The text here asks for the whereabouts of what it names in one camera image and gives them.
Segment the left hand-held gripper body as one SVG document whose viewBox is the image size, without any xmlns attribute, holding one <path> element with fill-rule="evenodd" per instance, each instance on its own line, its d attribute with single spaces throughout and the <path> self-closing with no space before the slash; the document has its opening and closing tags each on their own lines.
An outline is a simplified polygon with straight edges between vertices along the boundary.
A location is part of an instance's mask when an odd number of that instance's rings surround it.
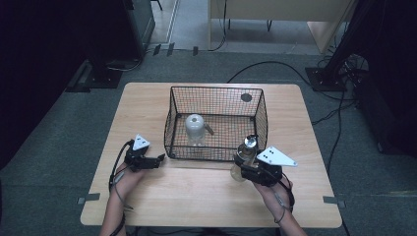
<svg viewBox="0 0 417 236">
<path fill-rule="evenodd" d="M 153 160 L 145 157 L 149 145 L 149 141 L 141 135 L 136 135 L 133 143 L 126 151 L 124 162 L 133 172 L 137 172 L 142 169 L 152 169 L 154 167 Z"/>
</svg>

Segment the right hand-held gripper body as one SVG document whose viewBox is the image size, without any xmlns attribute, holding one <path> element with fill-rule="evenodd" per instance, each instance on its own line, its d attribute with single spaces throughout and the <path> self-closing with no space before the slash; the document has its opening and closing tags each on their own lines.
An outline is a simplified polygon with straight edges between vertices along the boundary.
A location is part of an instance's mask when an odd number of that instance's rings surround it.
<svg viewBox="0 0 417 236">
<path fill-rule="evenodd" d="M 267 147 L 241 165 L 241 176 L 244 179 L 263 186 L 273 186 L 282 176 L 282 167 L 296 167 L 298 162 L 278 150 L 276 147 Z"/>
</svg>

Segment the clear glass bottle silver cap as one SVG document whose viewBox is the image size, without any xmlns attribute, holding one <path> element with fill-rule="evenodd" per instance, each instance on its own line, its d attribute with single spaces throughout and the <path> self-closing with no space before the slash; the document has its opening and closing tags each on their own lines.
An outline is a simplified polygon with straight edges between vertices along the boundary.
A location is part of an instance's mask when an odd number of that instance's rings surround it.
<svg viewBox="0 0 417 236">
<path fill-rule="evenodd" d="M 258 136 L 249 135 L 245 138 L 244 142 L 237 148 L 236 154 L 245 159 L 245 162 L 240 166 L 235 164 L 230 169 L 231 177 L 238 182 L 244 182 L 245 178 L 242 176 L 242 166 L 252 167 L 255 157 L 259 150 Z"/>
</svg>

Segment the black wire basket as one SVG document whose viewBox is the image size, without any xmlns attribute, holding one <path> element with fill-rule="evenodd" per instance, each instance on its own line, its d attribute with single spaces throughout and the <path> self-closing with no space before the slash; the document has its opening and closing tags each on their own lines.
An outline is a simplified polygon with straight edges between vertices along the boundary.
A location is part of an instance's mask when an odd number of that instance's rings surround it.
<svg viewBox="0 0 417 236">
<path fill-rule="evenodd" d="M 250 102 L 241 99 L 252 96 Z M 185 121 L 199 114 L 214 131 L 206 130 L 202 147 L 188 143 Z M 268 142 L 268 115 L 264 91 L 260 88 L 173 87 L 165 122 L 164 147 L 175 159 L 231 161 L 249 135 L 258 136 L 259 148 Z"/>
</svg>

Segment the person's right hand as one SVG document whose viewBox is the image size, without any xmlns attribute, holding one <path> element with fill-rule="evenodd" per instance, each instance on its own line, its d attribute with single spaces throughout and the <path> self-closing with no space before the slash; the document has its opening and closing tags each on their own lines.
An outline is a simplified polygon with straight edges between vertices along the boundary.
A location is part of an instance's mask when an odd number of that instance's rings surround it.
<svg viewBox="0 0 417 236">
<path fill-rule="evenodd" d="M 281 215 L 285 210 L 291 209 L 291 181 L 282 178 L 272 187 L 266 187 L 257 183 L 254 184 L 254 187 L 261 194 L 265 205 L 273 215 Z"/>
</svg>

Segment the person's left hand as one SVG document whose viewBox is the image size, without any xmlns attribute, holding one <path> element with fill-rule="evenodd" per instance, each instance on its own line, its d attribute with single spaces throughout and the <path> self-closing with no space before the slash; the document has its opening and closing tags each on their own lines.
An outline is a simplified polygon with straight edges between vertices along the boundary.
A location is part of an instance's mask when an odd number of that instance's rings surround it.
<svg viewBox="0 0 417 236">
<path fill-rule="evenodd" d="M 146 170 L 133 172 L 125 163 L 117 168 L 117 173 L 121 172 L 123 172 L 123 176 L 115 185 L 111 194 L 118 199 L 126 200 L 148 172 Z"/>
</svg>

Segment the grey tape strip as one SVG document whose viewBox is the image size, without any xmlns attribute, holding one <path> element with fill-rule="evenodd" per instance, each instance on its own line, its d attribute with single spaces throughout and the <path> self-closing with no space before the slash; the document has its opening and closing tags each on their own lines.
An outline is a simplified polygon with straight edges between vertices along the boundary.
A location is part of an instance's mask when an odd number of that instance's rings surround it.
<svg viewBox="0 0 417 236">
<path fill-rule="evenodd" d="M 346 208 L 345 201 L 339 200 L 337 197 L 323 196 L 325 204 L 337 205 L 339 208 Z"/>
<path fill-rule="evenodd" d="M 83 205 L 85 202 L 98 201 L 99 198 L 100 198 L 100 193 L 87 194 L 84 197 L 79 197 L 77 199 L 77 204 Z"/>
</svg>

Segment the dark grey cabinet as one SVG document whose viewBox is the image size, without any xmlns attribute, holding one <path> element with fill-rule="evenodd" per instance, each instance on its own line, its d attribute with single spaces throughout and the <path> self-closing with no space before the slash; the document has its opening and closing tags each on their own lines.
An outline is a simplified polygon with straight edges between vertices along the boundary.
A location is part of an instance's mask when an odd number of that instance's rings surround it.
<svg viewBox="0 0 417 236">
<path fill-rule="evenodd" d="M 123 3 L 139 58 L 143 59 L 155 27 L 151 2 L 150 0 L 123 0 Z"/>
</svg>

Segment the dark curtain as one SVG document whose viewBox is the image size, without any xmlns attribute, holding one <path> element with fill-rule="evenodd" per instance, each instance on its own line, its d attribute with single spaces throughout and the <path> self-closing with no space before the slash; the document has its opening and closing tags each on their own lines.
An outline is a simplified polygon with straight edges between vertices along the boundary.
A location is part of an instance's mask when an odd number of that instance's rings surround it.
<svg viewBox="0 0 417 236">
<path fill-rule="evenodd" d="M 122 0 L 0 0 L 0 170 L 124 18 Z"/>
</svg>

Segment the light wooden desk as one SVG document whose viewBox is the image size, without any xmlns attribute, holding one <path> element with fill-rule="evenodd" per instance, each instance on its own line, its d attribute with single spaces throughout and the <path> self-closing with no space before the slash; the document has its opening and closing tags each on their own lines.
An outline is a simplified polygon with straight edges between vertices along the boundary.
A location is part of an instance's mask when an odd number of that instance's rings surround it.
<svg viewBox="0 0 417 236">
<path fill-rule="evenodd" d="M 358 0 L 208 0 L 208 43 L 211 20 L 269 20 L 306 22 L 321 53 L 340 25 L 349 20 Z"/>
</svg>

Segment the black stand with base plate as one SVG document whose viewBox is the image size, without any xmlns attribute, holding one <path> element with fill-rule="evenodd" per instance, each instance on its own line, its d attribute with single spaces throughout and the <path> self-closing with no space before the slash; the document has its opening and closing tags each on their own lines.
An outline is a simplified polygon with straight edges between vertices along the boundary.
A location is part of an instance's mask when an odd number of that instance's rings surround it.
<svg viewBox="0 0 417 236">
<path fill-rule="evenodd" d="M 109 69 L 94 51 L 85 50 L 86 59 L 67 84 L 66 92 L 90 92 L 91 89 L 116 89 L 122 72 Z"/>
</svg>

